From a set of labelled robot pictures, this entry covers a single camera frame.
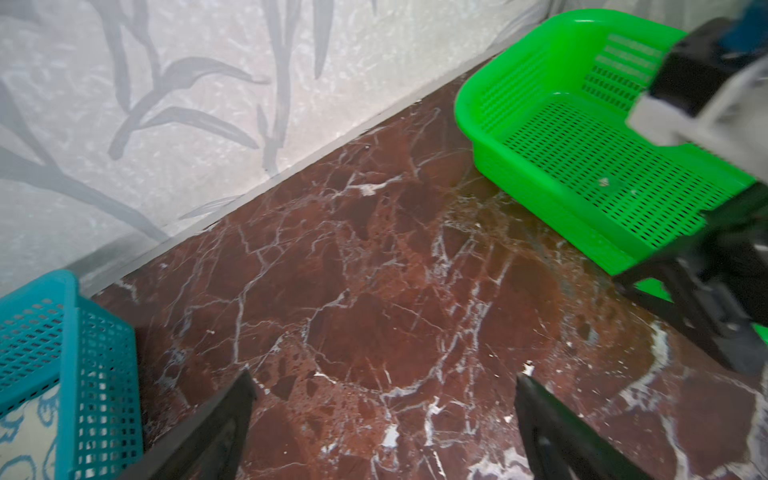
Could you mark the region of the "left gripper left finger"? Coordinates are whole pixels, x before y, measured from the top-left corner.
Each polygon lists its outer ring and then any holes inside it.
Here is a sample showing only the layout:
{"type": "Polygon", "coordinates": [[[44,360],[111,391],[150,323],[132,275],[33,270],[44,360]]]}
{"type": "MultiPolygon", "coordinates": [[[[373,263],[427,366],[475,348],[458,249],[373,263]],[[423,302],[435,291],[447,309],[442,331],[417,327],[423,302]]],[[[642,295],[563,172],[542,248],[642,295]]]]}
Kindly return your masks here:
{"type": "Polygon", "coordinates": [[[244,451],[257,386],[243,370],[176,425],[122,479],[234,479],[244,451]]]}

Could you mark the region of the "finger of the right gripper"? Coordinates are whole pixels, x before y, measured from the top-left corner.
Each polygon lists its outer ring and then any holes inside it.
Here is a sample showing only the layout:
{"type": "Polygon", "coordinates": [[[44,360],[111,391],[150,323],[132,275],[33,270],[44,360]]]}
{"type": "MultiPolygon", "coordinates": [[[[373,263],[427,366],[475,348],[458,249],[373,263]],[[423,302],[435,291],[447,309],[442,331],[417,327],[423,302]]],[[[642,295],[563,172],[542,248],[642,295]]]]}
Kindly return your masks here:
{"type": "Polygon", "coordinates": [[[707,283],[683,257],[655,256],[613,277],[617,291],[665,320],[728,370],[759,375],[767,346],[720,281],[707,283]]]}

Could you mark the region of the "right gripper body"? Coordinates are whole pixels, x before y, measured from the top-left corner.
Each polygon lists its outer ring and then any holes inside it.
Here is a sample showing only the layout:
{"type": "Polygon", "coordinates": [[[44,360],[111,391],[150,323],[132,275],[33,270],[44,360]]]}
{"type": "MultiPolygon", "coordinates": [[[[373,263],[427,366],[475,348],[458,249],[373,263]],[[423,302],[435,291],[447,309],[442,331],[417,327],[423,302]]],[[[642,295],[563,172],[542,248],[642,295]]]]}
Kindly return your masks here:
{"type": "Polygon", "coordinates": [[[757,182],[704,214],[715,268],[752,321],[767,325],[767,185],[757,182]]]}

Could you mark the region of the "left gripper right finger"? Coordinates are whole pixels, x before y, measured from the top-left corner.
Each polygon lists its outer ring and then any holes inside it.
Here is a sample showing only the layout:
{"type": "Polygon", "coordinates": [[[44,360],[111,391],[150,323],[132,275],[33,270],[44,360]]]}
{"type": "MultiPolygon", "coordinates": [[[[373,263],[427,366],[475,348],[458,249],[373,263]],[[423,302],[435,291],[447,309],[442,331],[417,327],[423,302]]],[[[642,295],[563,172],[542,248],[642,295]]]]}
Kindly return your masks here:
{"type": "Polygon", "coordinates": [[[536,479],[650,477],[527,374],[517,376],[515,412],[536,479]]]}

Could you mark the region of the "teal patterned towel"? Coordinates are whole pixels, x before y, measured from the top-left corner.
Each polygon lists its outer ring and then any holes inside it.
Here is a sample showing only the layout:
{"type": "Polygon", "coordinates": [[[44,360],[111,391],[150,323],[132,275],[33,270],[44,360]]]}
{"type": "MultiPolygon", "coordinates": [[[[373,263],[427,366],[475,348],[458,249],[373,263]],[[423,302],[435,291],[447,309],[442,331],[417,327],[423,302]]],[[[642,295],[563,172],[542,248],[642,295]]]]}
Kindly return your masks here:
{"type": "Polygon", "coordinates": [[[1,419],[1,479],[54,479],[59,385],[1,419]]]}

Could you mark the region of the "teal plastic basket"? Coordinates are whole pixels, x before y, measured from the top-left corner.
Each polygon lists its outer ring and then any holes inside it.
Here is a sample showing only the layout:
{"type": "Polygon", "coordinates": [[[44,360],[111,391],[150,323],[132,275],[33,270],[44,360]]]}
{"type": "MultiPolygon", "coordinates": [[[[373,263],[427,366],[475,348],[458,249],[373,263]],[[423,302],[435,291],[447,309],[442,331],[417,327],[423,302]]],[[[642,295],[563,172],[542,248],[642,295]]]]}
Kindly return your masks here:
{"type": "Polygon", "coordinates": [[[115,479],[142,457],[134,329],[67,270],[1,299],[1,419],[54,385],[54,479],[115,479]]]}

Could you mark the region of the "green plastic basket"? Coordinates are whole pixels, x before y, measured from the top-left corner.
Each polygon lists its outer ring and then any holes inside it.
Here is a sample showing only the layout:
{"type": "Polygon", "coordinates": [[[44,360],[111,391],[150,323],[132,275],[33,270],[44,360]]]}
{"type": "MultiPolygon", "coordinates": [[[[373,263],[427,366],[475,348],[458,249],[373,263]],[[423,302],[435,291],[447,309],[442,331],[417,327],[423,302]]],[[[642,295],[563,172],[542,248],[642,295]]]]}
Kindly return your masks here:
{"type": "Polygon", "coordinates": [[[537,26],[461,88],[479,171],[610,274],[681,235],[756,177],[693,142],[628,125],[681,30],[608,9],[537,26]]]}

